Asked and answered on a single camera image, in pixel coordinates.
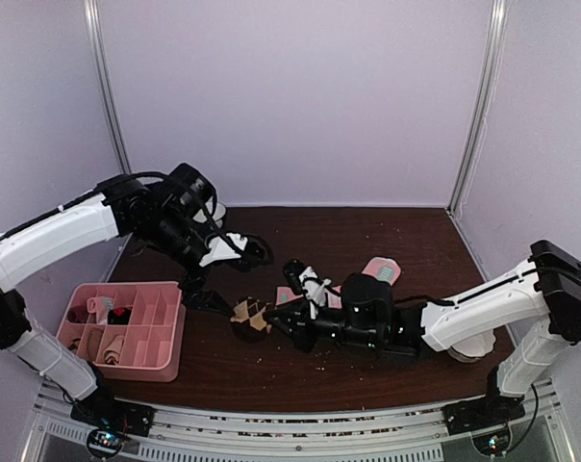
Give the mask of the brown beige argyle sock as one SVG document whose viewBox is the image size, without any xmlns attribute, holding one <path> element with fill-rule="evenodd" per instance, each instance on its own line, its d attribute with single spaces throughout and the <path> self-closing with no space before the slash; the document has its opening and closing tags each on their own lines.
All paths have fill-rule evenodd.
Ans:
<svg viewBox="0 0 581 462">
<path fill-rule="evenodd" d="M 233 334 L 248 344 L 264 340 L 271 331 L 271 325 L 265 321 L 264 314 L 271 308 L 271 303 L 254 297 L 240 299 L 230 319 Z"/>
</svg>

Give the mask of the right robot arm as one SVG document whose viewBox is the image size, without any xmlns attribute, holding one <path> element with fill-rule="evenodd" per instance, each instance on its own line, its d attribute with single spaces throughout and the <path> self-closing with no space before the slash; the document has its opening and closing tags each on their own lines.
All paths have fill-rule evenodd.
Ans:
<svg viewBox="0 0 581 462">
<path fill-rule="evenodd" d="M 473 362 L 493 350 L 496 328 L 535 319 L 477 401 L 482 424 L 497 424 L 566 347 L 581 342 L 581 261 L 546 240 L 501 276 L 445 298 L 395 297 L 401 268 L 391 258 L 372 258 L 339 287 L 297 259 L 283 274 L 292 295 L 264 319 L 303 352 L 329 339 L 399 362 L 415 362 L 425 350 Z"/>
</svg>

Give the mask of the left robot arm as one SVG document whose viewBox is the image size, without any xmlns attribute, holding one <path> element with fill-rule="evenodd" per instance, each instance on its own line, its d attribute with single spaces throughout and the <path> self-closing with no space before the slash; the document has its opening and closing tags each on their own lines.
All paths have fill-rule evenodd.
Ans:
<svg viewBox="0 0 581 462">
<path fill-rule="evenodd" d="M 0 349 L 54 381 L 99 426 L 115 425 L 121 408 L 102 373 L 27 315 L 18 285 L 87 247 L 132 235 L 185 270 L 180 285 L 185 301 L 199 309 L 217 308 L 219 295 L 202 289 L 210 267 L 249 271 L 273 261 L 265 240 L 225 230 L 225 219 L 212 183 L 180 164 L 169 174 L 119 174 L 1 233 Z"/>
</svg>

